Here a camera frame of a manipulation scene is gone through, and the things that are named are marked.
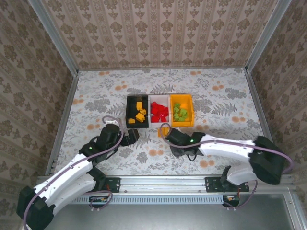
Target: patterned wallpaper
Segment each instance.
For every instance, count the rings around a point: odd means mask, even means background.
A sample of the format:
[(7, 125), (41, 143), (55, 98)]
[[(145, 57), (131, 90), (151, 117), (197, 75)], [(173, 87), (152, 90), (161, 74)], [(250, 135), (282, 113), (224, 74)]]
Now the patterned wallpaper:
[(0, 229), (45, 174), (72, 76), (26, 0), (0, 1)]
[(272, 137), (307, 210), (307, 1), (293, 0), (252, 71)]
[(42, 0), (79, 69), (244, 66), (277, 0)]

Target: wallpaper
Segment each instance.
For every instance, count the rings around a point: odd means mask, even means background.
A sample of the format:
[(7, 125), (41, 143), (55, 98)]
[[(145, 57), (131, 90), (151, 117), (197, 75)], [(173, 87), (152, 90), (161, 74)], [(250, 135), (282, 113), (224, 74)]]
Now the wallpaper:
[(307, 208), (307, 1), (293, 0), (252, 76), (276, 144), (295, 161)]
[(42, 0), (79, 69), (244, 66), (277, 0)]
[(0, 1), (0, 229), (44, 175), (72, 76), (26, 0)]
[[(194, 126), (181, 127), (191, 135), (205, 132), (220, 137), (254, 140), (263, 135), (243, 68), (152, 69), (84, 71), (71, 107), (56, 171), (104, 126), (102, 117), (112, 115), (125, 124), (127, 95), (190, 93)], [(241, 162), (219, 156), (198, 156), (190, 161), (176, 158), (158, 137), (157, 128), (138, 129), (140, 138), (97, 167), (107, 175), (221, 174), (227, 165)]]

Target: floral tablecloth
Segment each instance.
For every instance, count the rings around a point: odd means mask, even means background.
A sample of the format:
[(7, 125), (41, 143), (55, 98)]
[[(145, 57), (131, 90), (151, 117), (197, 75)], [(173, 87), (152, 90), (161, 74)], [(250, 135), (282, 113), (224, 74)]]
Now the floral tablecloth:
[[(195, 112), (194, 127), (231, 139), (254, 139), (262, 135), (243, 69), (156, 69), (87, 71), (79, 73), (56, 171), (64, 167), (91, 138), (100, 134), (104, 115), (125, 122), (127, 95), (190, 93)], [(157, 128), (139, 129), (133, 146), (120, 147), (97, 167), (107, 175), (218, 174), (239, 161), (198, 156), (175, 158), (157, 135)]]

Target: orange bin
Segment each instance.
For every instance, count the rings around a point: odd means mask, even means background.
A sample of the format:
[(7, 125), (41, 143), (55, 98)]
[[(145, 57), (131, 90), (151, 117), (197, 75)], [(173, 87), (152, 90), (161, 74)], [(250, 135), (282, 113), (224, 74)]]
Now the orange bin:
[[(180, 103), (180, 108), (187, 110), (188, 117), (185, 121), (174, 121), (173, 110), (175, 103)], [(194, 110), (191, 94), (170, 94), (170, 104), (172, 127), (189, 127), (194, 125)]]

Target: green block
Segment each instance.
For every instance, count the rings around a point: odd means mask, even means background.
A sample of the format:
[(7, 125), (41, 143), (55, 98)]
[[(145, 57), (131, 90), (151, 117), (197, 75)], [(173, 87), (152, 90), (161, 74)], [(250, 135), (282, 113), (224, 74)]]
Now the green block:
[(178, 121), (179, 120), (179, 115), (178, 114), (174, 114), (174, 121)]
[(174, 114), (177, 114), (179, 111), (180, 111), (180, 109), (179, 109), (179, 108), (174, 107)]
[(176, 102), (174, 107), (177, 107), (178, 109), (180, 109), (181, 104), (179, 102)]
[(186, 120), (186, 117), (185, 116), (182, 116), (178, 119), (178, 121), (185, 121)]
[(180, 110), (180, 114), (181, 114), (181, 116), (187, 116), (187, 115), (188, 115), (188, 112), (187, 112), (187, 110), (185, 110), (185, 109), (181, 109), (181, 110)]

